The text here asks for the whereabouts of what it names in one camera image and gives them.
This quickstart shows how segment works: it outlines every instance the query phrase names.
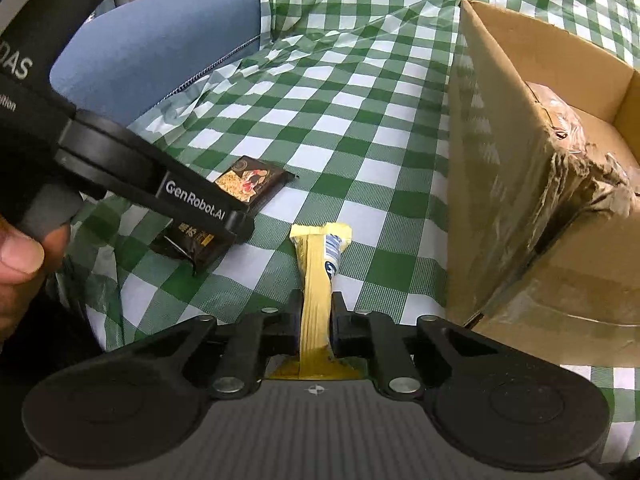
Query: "black snack package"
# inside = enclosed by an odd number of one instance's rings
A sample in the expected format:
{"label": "black snack package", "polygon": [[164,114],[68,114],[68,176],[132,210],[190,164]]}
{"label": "black snack package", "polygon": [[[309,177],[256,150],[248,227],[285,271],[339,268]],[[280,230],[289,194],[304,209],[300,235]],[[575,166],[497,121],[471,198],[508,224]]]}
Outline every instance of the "black snack package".
{"label": "black snack package", "polygon": [[[243,155],[215,180],[215,184],[245,202],[246,212],[254,216],[295,177],[273,164]],[[189,260],[194,274],[209,267],[230,247],[231,244],[217,242],[213,235],[176,220],[151,244],[156,253]]]}

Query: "open cardboard box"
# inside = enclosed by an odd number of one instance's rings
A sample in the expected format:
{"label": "open cardboard box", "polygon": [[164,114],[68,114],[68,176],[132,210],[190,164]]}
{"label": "open cardboard box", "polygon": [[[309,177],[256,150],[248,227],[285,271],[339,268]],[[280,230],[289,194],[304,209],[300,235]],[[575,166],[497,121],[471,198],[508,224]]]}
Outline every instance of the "open cardboard box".
{"label": "open cardboard box", "polygon": [[[447,317],[552,362],[640,366],[640,74],[517,12],[463,0],[460,21]],[[525,82],[573,107],[585,150]]]}

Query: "blue sofa armrest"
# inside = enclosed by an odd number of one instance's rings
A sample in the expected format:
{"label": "blue sofa armrest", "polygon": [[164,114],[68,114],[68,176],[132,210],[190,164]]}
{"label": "blue sofa armrest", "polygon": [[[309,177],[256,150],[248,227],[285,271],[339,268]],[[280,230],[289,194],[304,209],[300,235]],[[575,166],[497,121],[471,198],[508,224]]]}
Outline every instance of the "blue sofa armrest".
{"label": "blue sofa armrest", "polygon": [[256,52],[259,35],[259,0],[137,0],[85,23],[50,81],[126,126],[194,76]]}

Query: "yellow snack package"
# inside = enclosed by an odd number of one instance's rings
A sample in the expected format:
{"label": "yellow snack package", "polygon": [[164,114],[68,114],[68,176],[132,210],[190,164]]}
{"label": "yellow snack package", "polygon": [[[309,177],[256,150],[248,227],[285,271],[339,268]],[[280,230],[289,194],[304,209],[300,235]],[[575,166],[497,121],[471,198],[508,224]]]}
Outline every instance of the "yellow snack package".
{"label": "yellow snack package", "polygon": [[300,359],[285,361],[272,379],[341,380],[361,374],[336,359],[329,345],[331,280],[340,255],[351,243],[351,227],[340,223],[323,226],[292,225],[289,238],[296,247],[304,282],[305,300],[300,322]]}

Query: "green and white checkered cloth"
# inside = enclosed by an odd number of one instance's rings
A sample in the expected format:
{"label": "green and white checkered cloth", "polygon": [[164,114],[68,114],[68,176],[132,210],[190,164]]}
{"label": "green and white checkered cloth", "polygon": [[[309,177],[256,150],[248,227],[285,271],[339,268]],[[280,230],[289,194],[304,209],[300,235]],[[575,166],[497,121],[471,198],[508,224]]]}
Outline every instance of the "green and white checkered cloth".
{"label": "green and white checkered cloth", "polygon": [[[640,59],[640,0],[485,0]],[[196,316],[225,322],[283,306],[300,286],[293,222],[353,227],[334,289],[396,322],[443,314],[447,267],[447,71],[459,0],[261,0],[262,50],[163,102],[132,128],[216,178],[240,155],[300,179],[210,272],[155,254],[168,220],[110,196],[90,205],[57,276],[107,349]],[[640,452],[640,381],[579,367],[614,409],[604,462]]]}

